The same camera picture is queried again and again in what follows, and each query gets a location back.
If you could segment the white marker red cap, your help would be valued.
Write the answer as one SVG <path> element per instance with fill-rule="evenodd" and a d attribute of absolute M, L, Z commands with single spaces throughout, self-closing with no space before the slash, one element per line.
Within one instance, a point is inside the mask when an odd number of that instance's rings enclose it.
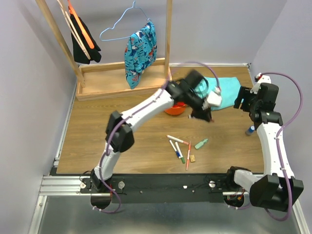
<path fill-rule="evenodd" d="M 184 140 L 181 140 L 179 138 L 176 138 L 174 136 L 171 136 L 171 135 L 166 135 L 167 138 L 171 139 L 171 140 L 174 140 L 176 142 L 179 142 L 179 143 L 182 143 L 182 144 L 185 144 L 185 145 L 189 145 L 188 142 L 184 141 Z"/>

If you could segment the white marker maroon cap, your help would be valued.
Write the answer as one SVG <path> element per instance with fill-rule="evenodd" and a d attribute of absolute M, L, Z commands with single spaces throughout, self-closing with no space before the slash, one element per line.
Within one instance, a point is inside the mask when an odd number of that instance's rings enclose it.
<path fill-rule="evenodd" d="M 197 119 L 197 120 L 202 120 L 202 121 L 205 121 L 205 122 L 214 122 L 214 120 L 210 117 L 195 117 L 195 116 L 192 116 L 192 115 L 188 115 L 188 118 L 189 119 Z"/>

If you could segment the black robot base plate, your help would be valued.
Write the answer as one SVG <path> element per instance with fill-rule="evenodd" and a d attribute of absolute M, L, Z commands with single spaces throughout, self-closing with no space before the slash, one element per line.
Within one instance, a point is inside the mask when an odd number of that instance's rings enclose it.
<path fill-rule="evenodd" d="M 96 203 L 226 203 L 241 207 L 248 194 L 229 185 L 226 174 L 114 174 L 106 188 L 94 175 L 80 180 L 80 192 L 98 194 Z"/>

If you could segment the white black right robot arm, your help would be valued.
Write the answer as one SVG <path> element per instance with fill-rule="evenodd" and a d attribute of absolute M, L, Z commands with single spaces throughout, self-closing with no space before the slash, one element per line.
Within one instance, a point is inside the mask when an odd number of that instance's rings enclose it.
<path fill-rule="evenodd" d="M 240 87 L 234 108 L 249 113 L 260 139 L 264 173 L 258 178 L 250 170 L 232 166 L 224 179 L 225 187 L 235 191 L 239 187 L 249 193 L 255 207 L 287 212 L 303 192 L 304 185 L 289 166 L 283 142 L 282 116 L 274 111 L 278 86 L 257 85 L 257 90 Z"/>

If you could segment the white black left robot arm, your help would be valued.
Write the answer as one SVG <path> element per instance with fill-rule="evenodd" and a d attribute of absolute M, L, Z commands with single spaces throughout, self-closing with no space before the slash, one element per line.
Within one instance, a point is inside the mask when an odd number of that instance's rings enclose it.
<path fill-rule="evenodd" d="M 201 73 L 191 70 L 189 74 L 178 81 L 167 80 L 153 95 L 135 107 L 122 113 L 114 111 L 109 117 L 105 130 L 106 139 L 102 156 L 98 165 L 91 171 L 91 186 L 98 192 L 111 191 L 108 180 L 113 175 L 114 167 L 121 153 L 129 150 L 135 143 L 134 133 L 145 122 L 155 115 L 183 102 L 191 107 L 192 118 L 212 121 L 212 97 L 220 97 L 219 80 L 214 90 L 202 94 L 197 90 L 201 82 L 207 80 Z"/>

